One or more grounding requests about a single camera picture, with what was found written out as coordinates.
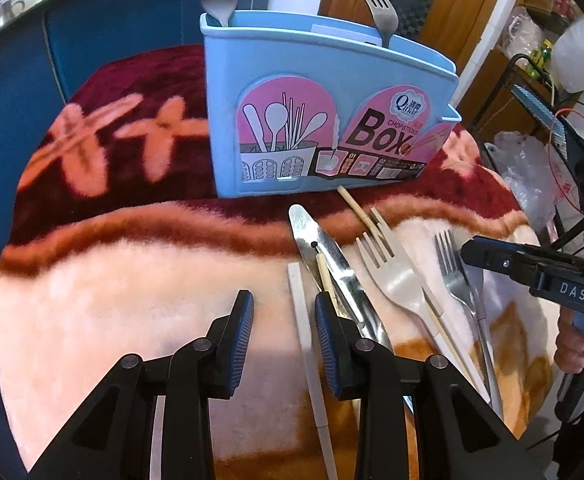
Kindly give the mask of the person's right hand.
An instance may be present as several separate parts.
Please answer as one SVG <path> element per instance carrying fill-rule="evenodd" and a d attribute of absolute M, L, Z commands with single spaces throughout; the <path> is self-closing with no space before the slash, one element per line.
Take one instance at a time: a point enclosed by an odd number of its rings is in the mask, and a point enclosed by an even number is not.
<path fill-rule="evenodd" d="M 561 307 L 554 361 L 566 374 L 579 374 L 584 369 L 584 335 L 572 325 L 576 312 Z"/>

